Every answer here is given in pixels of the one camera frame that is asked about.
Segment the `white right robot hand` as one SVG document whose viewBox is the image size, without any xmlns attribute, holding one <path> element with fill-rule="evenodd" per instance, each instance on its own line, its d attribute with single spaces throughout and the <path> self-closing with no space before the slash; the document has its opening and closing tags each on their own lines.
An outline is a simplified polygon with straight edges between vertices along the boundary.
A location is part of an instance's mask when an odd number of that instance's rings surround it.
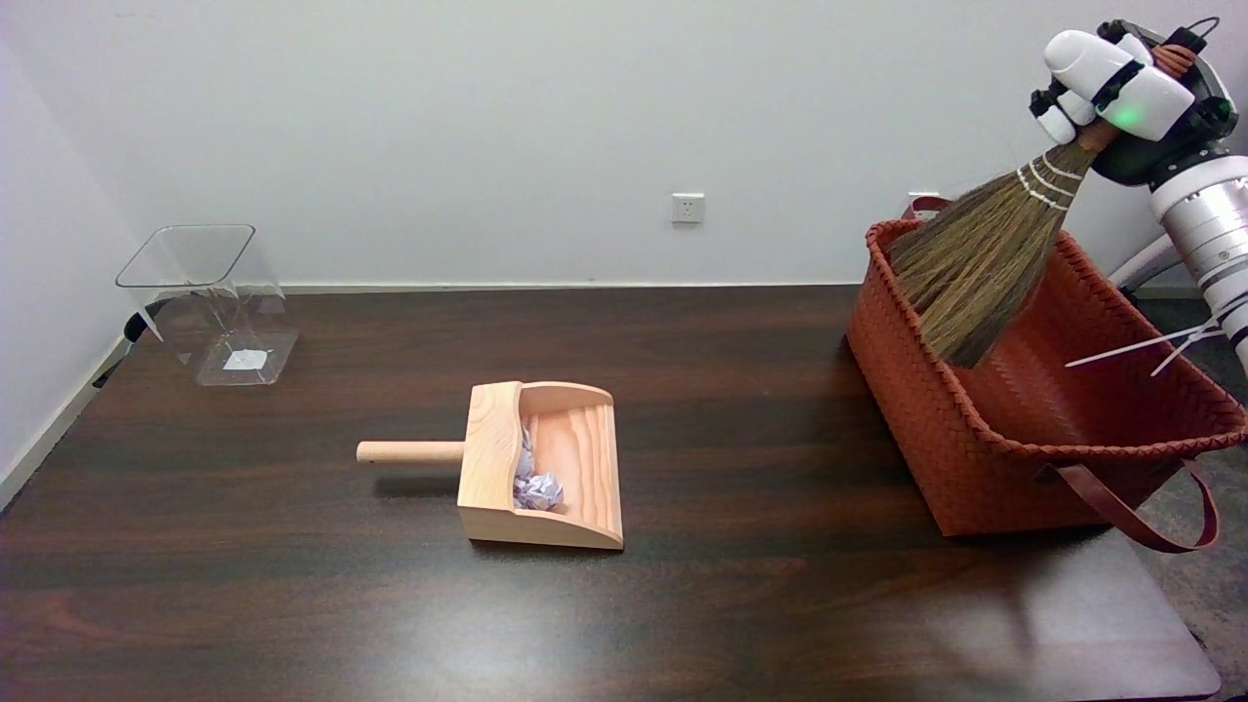
<svg viewBox="0 0 1248 702">
<path fill-rule="evenodd" d="M 1094 32 L 1067 30 L 1045 47 L 1048 86 L 1035 90 L 1030 112 L 1060 145 L 1080 129 L 1106 122 L 1117 137 L 1093 172 L 1124 186 L 1169 181 L 1186 169 L 1231 155 L 1239 114 L 1221 76 L 1201 57 L 1221 17 L 1199 19 L 1162 37 L 1127 19 Z"/>
</svg>

